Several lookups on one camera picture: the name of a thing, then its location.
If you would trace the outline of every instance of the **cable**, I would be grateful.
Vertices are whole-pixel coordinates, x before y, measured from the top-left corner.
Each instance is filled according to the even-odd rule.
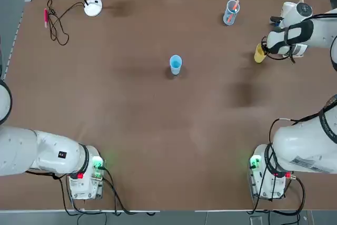
[[[268,211],[268,225],[270,225],[270,213],[271,213],[271,211]],[[300,222],[300,220],[301,220],[301,215],[300,214],[297,214],[296,215],[296,221],[294,221],[294,222],[289,222],[289,223],[283,223],[283,224],[281,224],[281,225],[292,225],[292,224],[299,224],[299,222]]]
[[[283,216],[295,216],[302,211],[302,209],[304,207],[304,203],[305,203],[305,187],[304,187],[304,184],[302,183],[302,181],[298,177],[296,177],[296,181],[301,185],[301,188],[302,188],[302,201],[301,201],[301,205],[299,206],[299,208],[295,212],[291,212],[291,213],[273,210],[274,213],[278,213],[278,214],[281,214]]]
[[[336,41],[336,38],[337,38],[337,36],[333,39],[333,41],[332,41],[332,43],[331,43],[331,47],[330,47],[330,59],[331,59],[331,62],[334,62],[334,60],[332,59],[331,51],[332,51],[332,46],[333,46],[333,44],[334,44],[335,41]]]
[[[121,199],[120,199],[120,197],[118,196],[118,193],[117,193],[115,187],[113,186],[113,180],[112,180],[112,176],[111,176],[109,170],[108,170],[107,168],[105,168],[105,167],[99,167],[99,169],[102,169],[102,170],[106,171],[106,172],[108,173],[109,177],[111,178],[111,183],[110,183],[109,180],[107,180],[106,178],[103,178],[103,181],[106,182],[106,183],[110,186],[111,190],[112,190],[113,193],[115,194],[115,197],[117,198],[118,202],[120,203],[122,210],[123,210],[126,214],[129,214],[129,215],[137,214],[137,212],[130,212],[130,211],[128,211],[128,210],[124,207],[124,205],[122,204]]]
[[[0,36],[0,79],[2,77],[2,69],[3,69],[3,57],[1,51],[1,36]]]
[[[113,179],[112,179],[112,176],[111,176],[109,170],[106,169],[106,168],[104,168],[104,167],[103,167],[102,170],[104,170],[104,171],[107,172],[107,174],[109,175],[109,178],[110,178],[110,180],[111,180],[111,185],[114,185],[114,181],[113,181]],[[115,208],[114,215],[115,215],[115,216],[120,216],[122,213],[117,213],[117,198],[116,198],[116,195],[115,195],[115,201],[114,201],[114,208]]]
[[[78,216],[79,214],[76,213],[76,214],[71,214],[69,213],[69,211],[67,210],[67,207],[66,207],[66,204],[65,204],[65,198],[64,198],[64,188],[63,188],[63,182],[61,180],[62,177],[64,177],[65,175],[67,174],[64,174],[62,175],[61,177],[57,177],[53,172],[42,172],[42,173],[37,173],[37,172],[32,172],[32,171],[26,171],[26,173],[28,174],[33,174],[33,175],[40,175],[40,176],[47,176],[47,177],[52,177],[54,180],[58,180],[60,182],[60,185],[61,185],[61,192],[62,192],[62,201],[63,201],[63,208],[64,208],[64,211],[67,213],[67,215],[69,216]],[[68,187],[66,187],[67,189],[67,193],[68,193],[68,197],[70,198],[70,194],[69,194],[69,190],[68,190]],[[71,201],[71,203],[73,204],[73,207],[74,209],[81,213],[81,214],[101,214],[103,212],[83,212],[81,210],[79,210],[76,206],[75,206],[75,203]]]
[[[287,58],[289,58],[289,56],[286,56],[286,57],[282,57],[282,58],[274,58],[272,56],[269,55],[268,53],[268,48],[267,48],[267,41],[264,41],[264,39],[266,39],[267,37],[264,36],[262,39],[261,39],[261,48],[262,48],[262,51],[264,52],[264,54],[266,56],[268,56],[269,58],[273,59],[273,60],[277,60],[277,61],[281,61],[281,60],[285,60]]]
[[[69,7],[60,17],[57,16],[57,13],[55,11],[55,9],[53,9],[53,0],[48,0],[47,2],[47,13],[48,13],[48,24],[49,24],[49,31],[50,31],[50,37],[52,41],[57,41],[59,43],[59,45],[64,46],[68,43],[69,41],[69,34],[67,34],[64,29],[63,29],[63,25],[61,23],[61,18],[67,13],[69,12],[72,8],[75,7],[79,7],[82,6],[84,7],[84,4],[82,2],[77,2],[75,4],[73,4],[71,7]],[[57,34],[57,29],[56,29],[56,24],[59,23],[60,24],[60,28],[61,31],[64,35],[66,35],[67,39],[64,43],[60,42],[60,40],[58,39],[58,34]]]
[[[80,216],[78,216],[78,218],[77,218],[77,225],[78,225],[79,219],[80,219],[83,215],[84,215],[84,214],[81,214]]]
[[[302,22],[308,21],[310,19],[318,19],[318,18],[337,18],[337,13],[322,13],[322,14],[312,15],[312,16],[302,20]]]
[[[267,171],[267,166],[264,169],[264,173],[263,173],[262,180],[261,180],[260,191],[259,191],[259,195],[257,196],[256,204],[255,204],[255,206],[254,206],[254,208],[253,208],[253,210],[251,212],[247,211],[247,214],[253,214],[256,211],[256,209],[257,209],[257,205],[259,204],[260,195],[261,195],[261,191],[262,191],[262,185],[263,185],[263,181],[264,181],[264,177],[265,177],[266,171]]]
[[[89,214],[89,215],[104,213],[104,212],[102,212],[102,211],[100,211],[100,212],[95,212],[95,211],[93,211],[93,212],[85,212],[85,211],[79,210],[79,209],[76,207],[75,202],[73,201],[73,198],[72,198],[71,194],[69,193],[68,181],[67,181],[67,180],[66,180],[66,183],[65,183],[65,184],[66,184],[66,190],[67,190],[67,194],[68,194],[68,197],[69,197],[69,201],[71,202],[71,204],[73,205],[73,208],[74,208],[77,212],[79,212],[79,213],[81,213],[81,214]]]
[[[262,185],[263,185],[263,181],[264,181],[264,178],[265,178],[265,174],[266,174],[266,171],[267,169],[272,172],[273,170],[277,171],[277,165],[278,165],[278,162],[277,162],[277,157],[276,157],[276,154],[275,154],[275,151],[274,151],[274,148],[272,146],[272,142],[271,142],[271,131],[274,127],[274,124],[277,122],[277,121],[280,121],[280,120],[286,120],[286,121],[293,121],[293,122],[298,122],[298,120],[293,120],[293,119],[287,119],[287,118],[278,118],[276,120],[273,121],[273,123],[271,124],[270,126],[270,129],[269,129],[269,133],[268,133],[268,141],[269,141],[269,144],[267,145],[266,149],[265,149],[265,152],[264,152],[264,158],[265,158],[265,161],[266,161],[266,168],[264,169],[264,173],[263,173],[263,176],[262,176],[262,181],[261,181],[261,186],[260,186],[260,191],[259,191],[259,195],[257,196],[257,201],[256,201],[256,204],[253,208],[253,210],[251,212],[247,212],[248,214],[253,214],[256,209],[257,209],[257,205],[259,204],[259,200],[260,200],[260,196],[261,196],[261,191],[262,191]],[[272,152],[271,152],[271,155],[269,156],[269,158],[267,158],[267,154],[269,153],[269,148],[272,149]],[[271,166],[271,157],[274,158],[274,161],[275,161],[275,168],[273,168]],[[273,196],[274,196],[274,189],[275,189],[275,183],[276,183],[276,173],[274,173],[274,185],[273,185],[273,190],[272,190],[272,197],[271,197],[271,201],[273,200]],[[302,187],[302,201],[301,201],[301,205],[299,206],[298,210],[294,213],[284,213],[284,212],[281,212],[281,211],[273,211],[275,213],[278,213],[278,214],[282,214],[282,215],[285,215],[285,216],[295,216],[297,215],[299,212],[301,212],[301,210],[303,209],[303,206],[304,206],[304,202],[305,202],[305,188],[304,188],[304,185],[302,184],[301,180],[298,179],[298,181],[300,182],[300,185]],[[287,187],[285,188],[285,191],[284,193],[288,190],[288,187],[290,185],[290,182],[288,183]]]

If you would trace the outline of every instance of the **blue cup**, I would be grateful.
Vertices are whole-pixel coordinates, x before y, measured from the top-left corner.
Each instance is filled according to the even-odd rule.
[[[183,60],[178,55],[173,55],[170,58],[170,67],[173,75],[178,75],[180,72],[181,65],[183,64]]]

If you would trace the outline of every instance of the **pen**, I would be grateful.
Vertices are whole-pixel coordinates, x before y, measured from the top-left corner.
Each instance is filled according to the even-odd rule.
[[[44,27],[48,27],[48,13],[46,8],[44,9]]]

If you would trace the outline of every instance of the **black cable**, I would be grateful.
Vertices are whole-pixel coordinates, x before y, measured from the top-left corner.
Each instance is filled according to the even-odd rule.
[[[120,197],[118,196],[118,193],[116,192],[115,187],[109,182],[109,180],[106,180],[105,178],[103,178],[103,181],[106,182],[106,183],[110,186],[110,188],[111,188],[111,190],[113,191],[113,193],[115,194],[115,196],[116,196],[118,202],[120,203],[121,208],[122,208],[122,210],[124,211],[124,213],[126,213],[126,214],[128,214],[128,215],[137,214],[136,212],[130,212],[130,211],[128,211],[128,210],[124,207],[124,205],[123,205],[122,202],[121,202]]]
[[[55,11],[55,9],[53,9],[53,0],[48,0],[47,2],[47,13],[48,13],[48,24],[49,24],[49,31],[50,31],[50,37],[52,41],[57,41],[59,43],[59,45],[64,46],[68,43],[69,41],[69,34],[67,34],[64,29],[63,29],[63,25],[61,23],[61,18],[67,13],[69,12],[72,8],[78,7],[78,6],[82,6],[84,7],[84,4],[82,2],[77,2],[75,4],[73,4],[71,7],[69,7],[60,17],[57,16],[57,13]],[[64,43],[61,43],[58,39],[58,34],[57,34],[57,29],[56,29],[56,24],[59,23],[60,24],[60,28],[61,31],[64,35],[66,35],[67,39]]]
[[[0,36],[0,79],[2,77],[2,69],[3,69],[3,57],[2,57],[2,51],[1,51],[1,36]]]
[[[270,225],[270,213],[271,213],[271,211],[268,211],[268,225]],[[297,214],[296,221],[289,222],[289,223],[283,223],[281,225],[292,225],[292,224],[296,224],[296,223],[299,224],[300,220],[301,220],[301,215]]]
[[[105,214],[105,222],[104,222],[104,225],[106,225],[106,223],[107,223],[106,212],[104,212],[103,214]],[[82,214],[80,214],[80,216],[78,216],[78,218],[77,218],[77,225],[79,225],[78,221],[79,221],[79,219],[80,219],[83,215],[84,215],[84,214],[82,213]]]
[[[104,168],[104,167],[102,167],[102,170],[104,170],[104,171],[107,172],[107,174],[109,175],[109,178],[110,178],[110,180],[111,180],[111,185],[114,185],[114,181],[113,181],[113,179],[112,179],[112,176],[111,176],[109,170],[106,169],[106,168]],[[115,195],[115,201],[114,201],[114,209],[115,209],[115,212],[114,212],[114,215],[115,215],[115,216],[120,216],[120,215],[122,214],[122,213],[117,213],[117,198],[116,198],[116,195]]]
[[[67,215],[69,216],[77,216],[78,214],[71,214],[69,213],[69,211],[67,210],[67,207],[65,205],[65,198],[64,198],[64,189],[63,189],[63,183],[61,178],[64,177],[64,175],[62,175],[61,177],[57,177],[53,172],[41,172],[41,173],[37,173],[37,172],[33,172],[33,171],[26,171],[26,173],[28,174],[32,174],[32,175],[38,175],[38,176],[47,176],[47,177],[52,177],[55,180],[58,180],[60,182],[61,185],[61,191],[62,191],[62,201],[63,201],[63,208],[64,211],[67,213]]]
[[[265,173],[266,172],[267,172],[267,166],[264,169],[264,173],[263,173],[262,180],[261,180],[260,191],[259,191],[259,195],[257,196],[256,204],[255,204],[255,206],[254,206],[254,208],[253,208],[253,210],[251,212],[247,211],[247,214],[253,214],[253,213],[255,213],[255,211],[257,209],[257,205],[259,204],[260,195],[261,195],[261,191],[262,191],[262,185],[263,185],[263,181],[264,181],[264,177],[265,177]]]
[[[274,58],[272,56],[269,55],[268,53],[268,48],[267,48],[267,41],[265,41],[264,39],[266,39],[267,37],[264,36],[262,39],[261,39],[261,48],[262,48],[262,51],[264,52],[264,54],[266,56],[268,56],[269,58],[273,59],[273,60],[278,60],[278,61],[281,61],[281,60],[285,60],[287,58],[289,58],[289,56],[286,56],[286,57],[282,57],[282,58]]]
[[[332,43],[331,43],[331,47],[330,47],[330,59],[331,59],[331,62],[334,62],[334,60],[332,59],[332,55],[331,55],[331,51],[332,51],[332,46],[333,46],[333,44],[335,43],[335,41],[336,41],[336,38],[337,38],[337,36],[333,39],[333,41],[332,41]]]
[[[65,186],[66,186],[66,190],[67,190],[67,194],[68,194],[69,201],[70,201],[70,203],[73,205],[73,208],[74,208],[77,212],[79,212],[79,213],[81,213],[81,214],[89,214],[89,215],[104,213],[104,212],[101,212],[101,211],[100,211],[100,212],[95,212],[95,211],[93,211],[93,212],[85,212],[85,211],[79,210],[79,209],[76,207],[75,202],[74,202],[72,196],[70,195],[69,187],[68,187],[68,181],[67,181],[67,180],[65,181]]]
[[[301,205],[299,206],[299,208],[295,212],[291,212],[291,213],[273,210],[274,213],[278,213],[278,214],[281,214],[283,216],[295,216],[302,211],[302,209],[304,207],[304,203],[305,203],[305,187],[304,187],[304,184],[302,183],[302,181],[298,177],[296,177],[296,181],[301,185],[301,188],[302,188],[302,201],[301,201]]]
[[[312,15],[311,17],[308,17],[302,20],[302,22],[308,21],[310,19],[318,19],[318,18],[337,18],[337,13],[322,13],[322,14]]]

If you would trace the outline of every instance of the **label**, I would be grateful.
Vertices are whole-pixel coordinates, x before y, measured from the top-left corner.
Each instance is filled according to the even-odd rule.
[[[315,171],[315,172],[321,172],[321,173],[332,173],[333,172],[333,170],[322,167],[322,166],[319,166],[319,168],[318,168],[318,166],[313,166],[310,169]]]
[[[70,181],[70,187],[77,187],[77,186],[78,186],[77,180],[76,181],[74,181],[74,180]]]
[[[58,152],[58,158],[65,158],[67,156],[67,152],[59,151]]]
[[[298,155],[290,162],[308,169],[310,169],[315,164],[315,160],[303,159],[300,158]]]
[[[310,160],[310,159],[303,159],[301,157],[299,157],[298,155],[292,160],[290,161],[292,164],[296,164],[298,166],[313,170],[315,172],[321,172],[321,173],[332,173],[333,170],[323,167],[323,166],[318,166],[315,165],[315,160]]]

